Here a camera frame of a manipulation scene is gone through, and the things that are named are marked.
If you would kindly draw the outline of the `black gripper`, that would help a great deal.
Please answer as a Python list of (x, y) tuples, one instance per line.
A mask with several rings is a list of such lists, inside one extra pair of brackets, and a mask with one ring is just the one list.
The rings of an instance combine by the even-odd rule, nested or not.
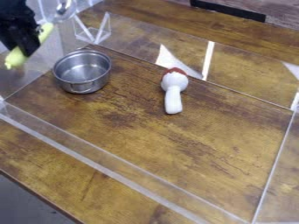
[(25, 57), (34, 53), (41, 46), (37, 26), (26, 0), (0, 0), (0, 41), (9, 51), (17, 47)]

